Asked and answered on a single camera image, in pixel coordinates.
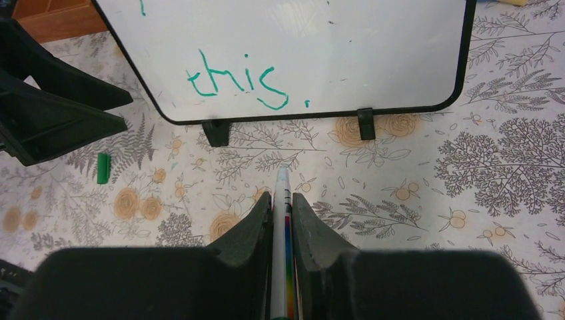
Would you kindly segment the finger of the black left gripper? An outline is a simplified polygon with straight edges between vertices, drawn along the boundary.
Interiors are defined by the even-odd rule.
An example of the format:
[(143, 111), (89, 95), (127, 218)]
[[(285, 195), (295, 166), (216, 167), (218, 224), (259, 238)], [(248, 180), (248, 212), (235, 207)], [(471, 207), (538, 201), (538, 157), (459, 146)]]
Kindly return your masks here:
[(1, 72), (1, 150), (24, 166), (58, 158), (127, 129), (120, 116)]
[(133, 102), (131, 94), (54, 57), (12, 18), (1, 18), (1, 70), (31, 76), (47, 93), (102, 111)]

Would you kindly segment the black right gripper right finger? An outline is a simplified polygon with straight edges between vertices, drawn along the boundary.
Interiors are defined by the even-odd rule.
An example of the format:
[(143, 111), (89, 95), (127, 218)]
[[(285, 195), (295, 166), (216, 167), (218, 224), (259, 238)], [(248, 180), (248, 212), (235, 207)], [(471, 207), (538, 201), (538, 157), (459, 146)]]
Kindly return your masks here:
[(367, 250), (292, 196), (303, 319), (539, 319), (503, 256), (470, 250)]

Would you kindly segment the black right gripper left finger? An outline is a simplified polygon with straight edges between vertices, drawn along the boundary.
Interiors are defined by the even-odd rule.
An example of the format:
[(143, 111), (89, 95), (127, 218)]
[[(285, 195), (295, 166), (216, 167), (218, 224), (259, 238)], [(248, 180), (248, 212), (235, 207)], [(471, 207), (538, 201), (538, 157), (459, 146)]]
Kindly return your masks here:
[(267, 319), (271, 195), (205, 247), (74, 247), (32, 274), (8, 319)]

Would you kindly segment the green capped whiteboard marker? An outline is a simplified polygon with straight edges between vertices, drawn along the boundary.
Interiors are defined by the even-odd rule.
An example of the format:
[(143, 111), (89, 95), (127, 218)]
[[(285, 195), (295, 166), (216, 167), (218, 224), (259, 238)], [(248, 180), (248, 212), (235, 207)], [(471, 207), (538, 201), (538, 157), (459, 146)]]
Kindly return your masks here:
[(296, 319), (296, 289), (291, 225), (291, 192), (287, 167), (277, 173), (273, 195), (271, 319)]

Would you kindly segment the green marker cap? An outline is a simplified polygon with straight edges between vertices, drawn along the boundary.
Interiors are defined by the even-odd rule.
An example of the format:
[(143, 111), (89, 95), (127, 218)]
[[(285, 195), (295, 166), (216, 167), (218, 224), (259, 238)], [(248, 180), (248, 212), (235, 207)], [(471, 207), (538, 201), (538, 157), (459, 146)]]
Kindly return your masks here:
[(111, 175), (111, 156), (107, 153), (97, 155), (97, 183), (105, 185), (109, 182)]

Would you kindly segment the white board with black frame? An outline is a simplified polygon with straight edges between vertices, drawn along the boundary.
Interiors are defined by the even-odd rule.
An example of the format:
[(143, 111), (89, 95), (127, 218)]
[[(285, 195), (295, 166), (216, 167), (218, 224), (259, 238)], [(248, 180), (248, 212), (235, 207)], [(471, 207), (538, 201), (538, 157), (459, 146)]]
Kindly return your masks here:
[(159, 114), (203, 126), (431, 113), (462, 93), (475, 1), (95, 1)]

